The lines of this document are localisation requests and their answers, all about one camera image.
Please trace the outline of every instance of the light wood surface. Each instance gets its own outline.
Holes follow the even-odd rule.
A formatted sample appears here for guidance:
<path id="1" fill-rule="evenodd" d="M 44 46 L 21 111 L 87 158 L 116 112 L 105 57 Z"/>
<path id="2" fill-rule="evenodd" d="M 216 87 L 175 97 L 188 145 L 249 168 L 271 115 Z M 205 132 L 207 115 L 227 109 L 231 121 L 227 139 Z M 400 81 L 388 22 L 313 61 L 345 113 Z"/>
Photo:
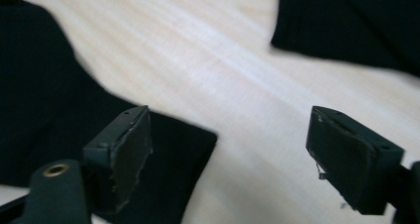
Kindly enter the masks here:
<path id="1" fill-rule="evenodd" d="M 340 110 L 420 160 L 420 80 L 274 50 L 278 0 L 27 0 L 108 91 L 216 131 L 183 223 L 390 223 L 318 179 L 310 110 Z M 25 191 L 0 187 L 0 202 Z"/>

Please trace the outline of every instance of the folded black cloth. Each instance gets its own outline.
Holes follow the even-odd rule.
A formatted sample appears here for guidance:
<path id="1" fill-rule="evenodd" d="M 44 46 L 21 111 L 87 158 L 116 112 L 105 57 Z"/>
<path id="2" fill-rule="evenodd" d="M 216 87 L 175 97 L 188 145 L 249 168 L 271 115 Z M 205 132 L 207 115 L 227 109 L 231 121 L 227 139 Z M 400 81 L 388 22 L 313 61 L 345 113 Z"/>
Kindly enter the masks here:
<path id="1" fill-rule="evenodd" d="M 32 172 L 82 148 L 122 111 L 78 64 L 53 17 L 22 0 L 0 0 L 0 183 L 28 186 Z M 216 135 L 151 114 L 154 153 L 130 203 L 112 223 L 179 223 Z"/>
<path id="2" fill-rule="evenodd" d="M 419 0 L 279 0 L 274 47 L 420 75 Z"/>

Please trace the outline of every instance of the wooden table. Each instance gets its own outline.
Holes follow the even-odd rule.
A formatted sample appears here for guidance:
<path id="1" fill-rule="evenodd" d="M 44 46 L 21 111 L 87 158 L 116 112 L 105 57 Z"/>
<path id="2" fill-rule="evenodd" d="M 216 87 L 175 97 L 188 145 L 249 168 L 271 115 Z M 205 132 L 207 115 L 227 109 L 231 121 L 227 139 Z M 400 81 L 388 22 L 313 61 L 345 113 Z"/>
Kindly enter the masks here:
<path id="1" fill-rule="evenodd" d="M 420 160 L 420 80 L 274 50 L 278 0 L 27 0 L 48 9 L 108 91 L 217 131 L 183 223 L 390 223 L 362 216 L 305 150 L 313 105 Z M 0 188 L 4 203 L 26 190 Z"/>

